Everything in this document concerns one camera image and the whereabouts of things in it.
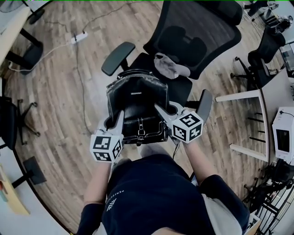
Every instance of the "gray cloth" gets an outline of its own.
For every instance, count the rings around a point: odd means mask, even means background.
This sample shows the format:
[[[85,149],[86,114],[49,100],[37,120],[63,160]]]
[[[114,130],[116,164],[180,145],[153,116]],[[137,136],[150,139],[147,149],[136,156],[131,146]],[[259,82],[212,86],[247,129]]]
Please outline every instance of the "gray cloth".
[[[168,56],[162,53],[155,54],[154,65],[161,75],[175,79],[179,75],[184,77],[190,76],[190,70],[180,64],[174,63]]]

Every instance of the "power strip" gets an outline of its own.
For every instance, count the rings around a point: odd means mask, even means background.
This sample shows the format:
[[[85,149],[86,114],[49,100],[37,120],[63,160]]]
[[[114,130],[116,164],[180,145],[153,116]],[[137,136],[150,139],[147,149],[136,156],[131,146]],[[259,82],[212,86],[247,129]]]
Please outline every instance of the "power strip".
[[[81,40],[85,39],[86,37],[88,37],[88,33],[84,32],[84,33],[78,34],[77,36],[71,38],[70,41],[72,44],[76,44],[77,42],[80,42]]]

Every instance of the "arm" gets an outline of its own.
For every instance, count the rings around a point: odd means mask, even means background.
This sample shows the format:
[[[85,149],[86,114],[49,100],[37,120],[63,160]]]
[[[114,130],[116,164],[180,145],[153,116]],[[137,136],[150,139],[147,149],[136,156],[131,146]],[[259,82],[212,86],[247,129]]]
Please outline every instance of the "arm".
[[[91,235],[99,228],[106,196],[111,163],[99,162],[84,194],[85,207],[77,235]]]
[[[207,197],[220,200],[239,222],[244,232],[248,225],[249,211],[233,190],[217,175],[215,167],[201,151],[196,141],[184,147],[196,179],[200,185],[200,192]]]
[[[111,163],[109,162],[97,163],[93,177],[84,194],[85,206],[92,203],[104,204],[110,169]]]
[[[199,185],[207,177],[217,174],[215,167],[201,151],[196,141],[189,144],[183,142],[183,144]]]

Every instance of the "white device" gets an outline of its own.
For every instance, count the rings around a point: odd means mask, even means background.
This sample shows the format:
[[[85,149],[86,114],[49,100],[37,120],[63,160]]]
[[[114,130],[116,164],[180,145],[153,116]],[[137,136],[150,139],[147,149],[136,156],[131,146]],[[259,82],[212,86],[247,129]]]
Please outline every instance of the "white device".
[[[71,43],[72,44],[76,44],[77,42],[80,42],[81,40],[85,39],[86,37],[88,37],[88,33],[87,32],[83,32],[81,34],[78,34],[77,36],[71,38]]]
[[[159,105],[155,104],[154,106],[171,129],[172,137],[187,144],[200,137],[203,130],[203,119],[196,112],[189,112],[176,102],[170,101],[170,105],[176,107],[176,114],[170,115]]]
[[[119,113],[113,128],[106,128],[106,120],[107,118],[98,124],[96,133],[91,136],[90,152],[96,162],[115,162],[123,149],[124,111]]]
[[[280,107],[272,124],[276,157],[290,163],[294,156],[294,107]]]

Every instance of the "chair base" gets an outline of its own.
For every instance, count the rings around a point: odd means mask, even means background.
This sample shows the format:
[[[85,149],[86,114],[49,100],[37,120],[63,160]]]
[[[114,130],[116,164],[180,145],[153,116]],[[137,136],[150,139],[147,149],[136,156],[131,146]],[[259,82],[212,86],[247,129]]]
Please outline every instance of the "chair base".
[[[254,77],[250,71],[251,67],[246,67],[246,65],[243,63],[243,61],[239,57],[235,57],[235,61],[239,61],[241,63],[241,66],[243,67],[246,75],[238,75],[238,74],[231,73],[230,77],[231,78],[245,78],[245,79],[247,79],[247,91],[255,90],[256,88],[254,88],[254,87],[256,87],[256,85],[254,82]]]
[[[40,132],[33,129],[29,124],[25,122],[25,117],[28,114],[29,110],[32,106],[37,107],[38,104],[36,102],[30,103],[28,108],[25,109],[23,113],[21,113],[20,104],[23,102],[23,100],[17,100],[17,127],[21,139],[22,145],[26,145],[27,142],[23,141],[23,127],[26,127],[31,133],[33,133],[36,136],[40,136]]]
[[[255,190],[257,188],[258,178],[255,177],[254,180],[255,180],[255,184],[254,184],[254,186],[252,187],[251,190],[247,185],[244,185],[244,188],[247,189],[248,192],[249,192],[248,196],[243,199],[243,202],[245,202],[245,203],[249,203],[254,197],[254,193],[255,193]]]

